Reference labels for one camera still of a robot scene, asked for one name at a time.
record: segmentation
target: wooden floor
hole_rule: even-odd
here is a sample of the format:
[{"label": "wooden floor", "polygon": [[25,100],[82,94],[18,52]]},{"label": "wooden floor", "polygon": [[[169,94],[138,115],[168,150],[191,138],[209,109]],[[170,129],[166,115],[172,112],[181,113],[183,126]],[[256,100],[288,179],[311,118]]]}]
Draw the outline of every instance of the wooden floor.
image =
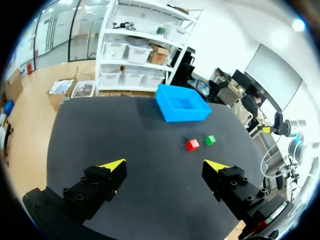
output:
[{"label": "wooden floor", "polygon": [[[72,78],[77,67],[78,81],[95,79],[94,60],[54,65],[37,70],[22,79],[23,92],[9,116],[14,133],[8,150],[9,167],[5,167],[20,201],[26,192],[34,188],[43,190],[47,184],[47,151],[57,112],[49,104],[46,92],[57,80]],[[132,92],[107,92],[103,95],[120,94],[131,95]],[[227,239],[238,239],[243,227],[243,222],[240,222]]]}]

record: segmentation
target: yellow tag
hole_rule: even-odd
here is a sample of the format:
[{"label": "yellow tag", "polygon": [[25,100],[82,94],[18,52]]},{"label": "yellow tag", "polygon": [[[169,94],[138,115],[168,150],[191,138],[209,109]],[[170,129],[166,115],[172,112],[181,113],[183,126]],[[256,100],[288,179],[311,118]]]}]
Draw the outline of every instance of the yellow tag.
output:
[{"label": "yellow tag", "polygon": [[216,172],[218,172],[220,169],[223,169],[223,168],[231,168],[230,166],[226,166],[226,165],[223,165],[214,161],[206,160],[206,159],[204,160],[204,162],[207,162]]},{"label": "yellow tag", "polygon": [[266,134],[271,133],[271,127],[269,127],[269,126],[264,126],[264,127],[262,128],[262,132],[264,132],[264,133],[266,133]]},{"label": "yellow tag", "polygon": [[109,162],[107,164],[104,164],[104,165],[100,165],[100,166],[97,166],[97,167],[105,167],[106,169],[110,169],[110,171],[112,172],[113,170],[116,169],[116,167],[119,166],[120,163],[122,163],[123,161],[126,161],[124,158],[123,159],[120,159],[120,160],[117,160],[117,161],[113,161],[113,162]]}]

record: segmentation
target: green cube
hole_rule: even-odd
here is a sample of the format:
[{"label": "green cube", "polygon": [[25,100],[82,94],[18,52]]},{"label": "green cube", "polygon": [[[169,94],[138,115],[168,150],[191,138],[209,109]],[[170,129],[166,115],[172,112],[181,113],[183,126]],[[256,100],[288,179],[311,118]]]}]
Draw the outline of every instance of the green cube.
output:
[{"label": "green cube", "polygon": [[204,139],[205,143],[210,146],[212,144],[214,144],[216,142],[216,139],[214,136],[210,135],[210,136],[207,136],[205,139]]}]

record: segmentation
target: white shelving unit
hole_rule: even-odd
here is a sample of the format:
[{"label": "white shelving unit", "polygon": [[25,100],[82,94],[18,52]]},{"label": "white shelving unit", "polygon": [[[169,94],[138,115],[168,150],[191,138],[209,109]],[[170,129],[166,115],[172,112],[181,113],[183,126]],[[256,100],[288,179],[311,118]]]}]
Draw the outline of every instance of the white shelving unit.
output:
[{"label": "white shelving unit", "polygon": [[[157,35],[156,31],[160,25],[171,24],[182,28],[183,23],[188,23],[184,29],[191,34],[194,26],[197,24],[198,18],[200,17],[203,9],[191,9],[190,13],[186,14],[175,8],[166,6],[156,1],[148,0],[111,0],[107,6],[100,35],[97,45],[96,64],[95,64],[95,80],[96,80],[96,95],[99,91],[106,90],[119,90],[119,91],[144,91],[144,92],[156,92],[157,87],[145,87],[143,85],[130,86],[124,85],[123,76],[121,76],[116,86],[103,86],[101,84],[101,66],[102,65],[118,65],[118,66],[134,66],[143,67],[145,69],[157,69],[164,73],[165,84],[170,84],[181,60],[188,48],[186,44],[181,44],[178,41],[172,41],[166,39],[162,35]],[[113,28],[113,23],[116,22],[118,25],[124,22],[135,23],[136,31],[127,30],[124,28]],[[125,38],[126,36],[138,37],[146,39],[151,43],[155,43],[170,50],[170,54],[173,55],[176,49],[181,49],[180,54],[174,64],[170,65],[158,65],[146,62],[144,64],[137,64],[128,61],[128,55],[124,55],[122,59],[107,59],[104,56],[104,44],[106,40],[110,41],[110,37]]]}]

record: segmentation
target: whiteboard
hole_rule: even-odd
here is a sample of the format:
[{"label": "whiteboard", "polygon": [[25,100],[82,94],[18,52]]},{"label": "whiteboard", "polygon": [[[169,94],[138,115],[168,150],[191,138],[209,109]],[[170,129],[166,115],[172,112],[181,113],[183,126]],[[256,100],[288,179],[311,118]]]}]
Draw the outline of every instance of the whiteboard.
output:
[{"label": "whiteboard", "polygon": [[260,45],[245,70],[284,110],[297,92],[302,78],[279,55]]}]

